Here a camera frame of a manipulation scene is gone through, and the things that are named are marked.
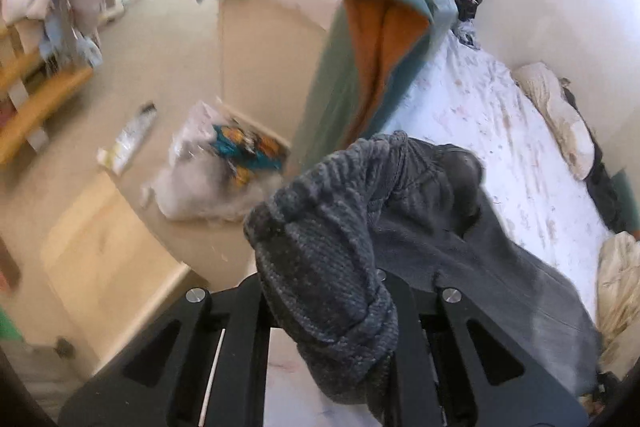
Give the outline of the black clothing by pillow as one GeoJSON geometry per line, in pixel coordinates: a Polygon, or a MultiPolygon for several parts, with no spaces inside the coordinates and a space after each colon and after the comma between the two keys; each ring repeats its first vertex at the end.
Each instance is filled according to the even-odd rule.
{"type": "Polygon", "coordinates": [[[587,130],[594,147],[593,165],[586,178],[588,193],[608,229],[614,233],[626,231],[627,223],[623,217],[623,206],[605,168],[602,148],[590,128],[587,130]]]}

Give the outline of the plastic bag on floor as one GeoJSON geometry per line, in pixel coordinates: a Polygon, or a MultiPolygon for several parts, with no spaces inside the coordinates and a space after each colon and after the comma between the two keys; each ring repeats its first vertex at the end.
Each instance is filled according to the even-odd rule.
{"type": "Polygon", "coordinates": [[[213,147],[215,127],[229,119],[202,101],[189,110],[174,134],[168,159],[141,187],[140,205],[154,204],[170,221],[240,221],[282,185],[279,171],[255,173],[247,184],[233,180],[234,168],[213,147]]]}

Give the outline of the wooden shelf unit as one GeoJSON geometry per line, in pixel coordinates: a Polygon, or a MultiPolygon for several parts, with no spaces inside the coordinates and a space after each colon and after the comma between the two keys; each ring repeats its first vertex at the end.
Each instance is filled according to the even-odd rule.
{"type": "Polygon", "coordinates": [[[15,112],[1,127],[1,165],[8,165],[28,143],[40,150],[47,143],[42,125],[93,75],[89,65],[55,64],[55,72],[44,75],[29,93],[24,81],[51,62],[38,49],[25,52],[13,26],[1,26],[1,95],[8,98],[15,112]]]}

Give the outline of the dark grey pants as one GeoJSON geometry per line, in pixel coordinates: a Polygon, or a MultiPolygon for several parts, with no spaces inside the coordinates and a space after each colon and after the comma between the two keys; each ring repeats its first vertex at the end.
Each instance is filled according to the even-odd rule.
{"type": "Polygon", "coordinates": [[[509,239],[483,172],[468,150],[380,134],[247,216],[267,303],[331,400],[383,414],[399,329],[381,272],[459,289],[572,395],[594,386],[601,341],[577,289],[509,239]]]}

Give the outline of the teal orange bed headboard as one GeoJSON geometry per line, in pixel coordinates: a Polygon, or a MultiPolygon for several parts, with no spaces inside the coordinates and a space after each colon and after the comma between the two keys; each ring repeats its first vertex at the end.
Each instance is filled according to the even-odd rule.
{"type": "Polygon", "coordinates": [[[380,132],[457,18],[454,0],[341,0],[292,143],[288,176],[380,132]]]}

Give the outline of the beige cabinet beside bed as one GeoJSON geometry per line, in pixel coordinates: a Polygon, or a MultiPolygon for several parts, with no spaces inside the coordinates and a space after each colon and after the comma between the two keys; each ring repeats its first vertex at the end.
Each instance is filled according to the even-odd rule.
{"type": "Polygon", "coordinates": [[[218,100],[288,145],[341,0],[217,0],[218,100]]]}

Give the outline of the cream pillow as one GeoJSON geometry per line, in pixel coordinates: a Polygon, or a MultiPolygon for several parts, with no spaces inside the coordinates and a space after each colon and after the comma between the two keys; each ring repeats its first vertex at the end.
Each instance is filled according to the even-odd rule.
{"type": "Polygon", "coordinates": [[[596,149],[582,116],[566,101],[559,78],[543,62],[512,69],[511,76],[548,124],[574,178],[584,181],[596,149]]]}

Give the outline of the cream crumpled duvet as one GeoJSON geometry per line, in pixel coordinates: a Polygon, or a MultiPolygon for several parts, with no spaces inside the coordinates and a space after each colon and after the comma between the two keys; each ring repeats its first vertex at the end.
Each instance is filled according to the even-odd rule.
{"type": "Polygon", "coordinates": [[[620,232],[600,250],[597,328],[602,335],[600,365],[624,379],[639,361],[639,242],[620,232]]]}

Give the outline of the floral white bed sheet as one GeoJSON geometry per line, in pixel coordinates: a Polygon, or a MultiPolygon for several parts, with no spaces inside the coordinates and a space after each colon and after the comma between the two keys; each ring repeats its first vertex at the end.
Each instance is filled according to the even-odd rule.
{"type": "Polygon", "coordinates": [[[471,152],[503,231],[570,280],[593,321],[599,251],[610,232],[506,65],[446,38],[383,134],[395,132],[471,152]]]}

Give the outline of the packet on floor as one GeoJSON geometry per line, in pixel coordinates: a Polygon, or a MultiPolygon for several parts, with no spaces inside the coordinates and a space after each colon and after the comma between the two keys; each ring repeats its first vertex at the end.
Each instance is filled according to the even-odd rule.
{"type": "Polygon", "coordinates": [[[114,176],[121,176],[148,137],[156,117],[155,104],[143,104],[116,136],[114,144],[110,148],[99,148],[96,153],[98,165],[110,170],[114,176]]]}

